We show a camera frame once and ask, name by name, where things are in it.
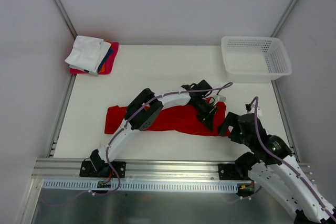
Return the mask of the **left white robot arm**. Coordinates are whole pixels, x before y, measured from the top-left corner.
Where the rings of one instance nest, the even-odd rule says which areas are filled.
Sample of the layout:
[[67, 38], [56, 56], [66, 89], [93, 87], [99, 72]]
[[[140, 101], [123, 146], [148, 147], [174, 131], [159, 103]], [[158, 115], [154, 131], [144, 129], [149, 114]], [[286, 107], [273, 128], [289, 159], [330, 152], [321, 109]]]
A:
[[92, 151], [89, 161], [91, 170], [99, 177], [108, 174], [110, 163], [125, 144], [137, 133], [147, 130], [161, 111], [177, 106], [191, 105], [196, 109], [196, 118], [206, 129], [214, 128], [217, 107], [207, 102], [206, 96], [214, 89], [202, 80], [198, 84], [183, 85], [178, 90], [156, 94], [146, 88], [128, 105], [124, 119], [108, 144]]

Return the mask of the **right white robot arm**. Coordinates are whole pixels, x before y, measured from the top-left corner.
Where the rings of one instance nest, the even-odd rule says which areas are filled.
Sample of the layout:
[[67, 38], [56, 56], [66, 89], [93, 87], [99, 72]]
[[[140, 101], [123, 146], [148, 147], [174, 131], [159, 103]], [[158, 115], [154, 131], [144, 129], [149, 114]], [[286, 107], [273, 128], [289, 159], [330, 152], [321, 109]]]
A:
[[254, 113], [229, 112], [218, 127], [220, 135], [249, 148], [235, 160], [235, 174], [252, 180], [286, 210], [295, 223], [335, 223], [335, 206], [328, 202], [299, 166], [288, 145], [266, 133]]

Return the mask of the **red t shirt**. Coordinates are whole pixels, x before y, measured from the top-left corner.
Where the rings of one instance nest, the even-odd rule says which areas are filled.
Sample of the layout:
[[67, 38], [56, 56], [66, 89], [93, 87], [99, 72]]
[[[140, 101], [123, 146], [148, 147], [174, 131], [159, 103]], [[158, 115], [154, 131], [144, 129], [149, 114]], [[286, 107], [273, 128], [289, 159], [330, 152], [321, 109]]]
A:
[[[175, 106], [161, 111], [155, 122], [148, 128], [149, 131], [177, 131], [180, 133], [199, 136], [219, 136], [218, 127], [226, 116], [226, 103], [216, 103], [218, 109], [214, 116], [214, 128], [209, 130], [197, 119], [197, 111], [191, 105]], [[112, 106], [107, 109], [105, 134], [114, 134], [120, 126], [127, 108], [125, 106]]]

